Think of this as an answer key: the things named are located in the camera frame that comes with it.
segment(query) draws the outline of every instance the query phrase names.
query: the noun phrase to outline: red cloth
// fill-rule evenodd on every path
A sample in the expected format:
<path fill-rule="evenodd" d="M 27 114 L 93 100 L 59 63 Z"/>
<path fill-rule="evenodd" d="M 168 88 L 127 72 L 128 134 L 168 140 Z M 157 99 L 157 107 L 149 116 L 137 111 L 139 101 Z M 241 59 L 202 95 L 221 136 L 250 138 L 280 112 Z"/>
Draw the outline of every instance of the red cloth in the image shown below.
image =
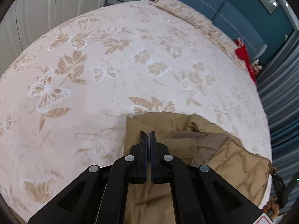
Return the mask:
<path fill-rule="evenodd" d="M 247 53 L 246 46 L 245 46 L 243 40 L 241 38 L 238 38 L 235 40 L 235 43 L 239 47 L 239 48 L 236 48 L 236 50 L 235 50 L 238 58 L 245 61 L 246 67 L 249 71 L 249 74 L 250 74 L 252 80 L 254 81 L 255 84 L 257 84 L 257 80 L 255 79 L 253 69 L 250 66 L 250 58 Z"/>

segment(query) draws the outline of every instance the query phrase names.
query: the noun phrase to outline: brown clothing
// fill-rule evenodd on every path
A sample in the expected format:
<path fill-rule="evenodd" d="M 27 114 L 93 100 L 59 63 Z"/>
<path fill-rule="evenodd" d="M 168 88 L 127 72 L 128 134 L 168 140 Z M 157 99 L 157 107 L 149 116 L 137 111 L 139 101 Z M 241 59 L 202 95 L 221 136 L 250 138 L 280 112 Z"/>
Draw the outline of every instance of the brown clothing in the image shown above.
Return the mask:
<path fill-rule="evenodd" d="M 141 131 L 149 135 L 152 130 L 170 154 L 195 167 L 209 165 L 255 205 L 260 204 L 272 165 L 269 159 L 248 152 L 240 139 L 198 115 L 146 113 L 127 117 L 124 155 L 141 142 Z M 175 223 L 170 185 L 152 184 L 149 174 L 144 185 L 130 184 L 125 223 Z"/>

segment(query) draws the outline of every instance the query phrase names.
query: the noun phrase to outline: teal wall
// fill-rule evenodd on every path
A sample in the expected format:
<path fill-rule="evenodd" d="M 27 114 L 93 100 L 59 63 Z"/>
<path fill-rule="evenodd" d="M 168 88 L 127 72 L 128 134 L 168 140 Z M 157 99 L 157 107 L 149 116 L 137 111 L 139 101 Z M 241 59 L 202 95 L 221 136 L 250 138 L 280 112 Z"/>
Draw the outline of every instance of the teal wall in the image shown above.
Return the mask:
<path fill-rule="evenodd" d="M 259 0 L 228 1 L 244 15 L 268 45 L 260 59 L 261 64 L 265 65 L 267 61 L 264 58 L 274 56 L 285 43 L 284 34 L 290 35 L 293 32 L 287 16 L 281 7 L 270 15 Z"/>

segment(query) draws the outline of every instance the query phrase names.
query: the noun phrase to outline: white sticker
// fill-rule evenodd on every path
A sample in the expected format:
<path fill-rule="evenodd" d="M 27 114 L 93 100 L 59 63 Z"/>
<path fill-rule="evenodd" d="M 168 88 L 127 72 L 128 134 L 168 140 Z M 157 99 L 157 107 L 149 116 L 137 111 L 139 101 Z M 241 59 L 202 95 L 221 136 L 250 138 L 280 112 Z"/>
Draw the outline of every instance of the white sticker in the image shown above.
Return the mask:
<path fill-rule="evenodd" d="M 253 224 L 273 224 L 267 214 L 263 213 Z"/>

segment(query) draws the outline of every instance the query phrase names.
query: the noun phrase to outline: human hand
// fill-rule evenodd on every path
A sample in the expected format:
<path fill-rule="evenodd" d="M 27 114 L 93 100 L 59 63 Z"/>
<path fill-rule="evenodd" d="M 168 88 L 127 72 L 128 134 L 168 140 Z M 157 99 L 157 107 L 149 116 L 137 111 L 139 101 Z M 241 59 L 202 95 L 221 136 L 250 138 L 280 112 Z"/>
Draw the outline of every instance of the human hand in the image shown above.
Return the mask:
<path fill-rule="evenodd" d="M 277 197 L 273 196 L 267 204 L 263 207 L 263 212 L 268 214 L 269 211 L 273 211 L 271 214 L 270 219 L 274 221 L 274 219 L 278 216 L 279 214 L 279 204 L 276 204 L 275 201 L 277 201 Z"/>

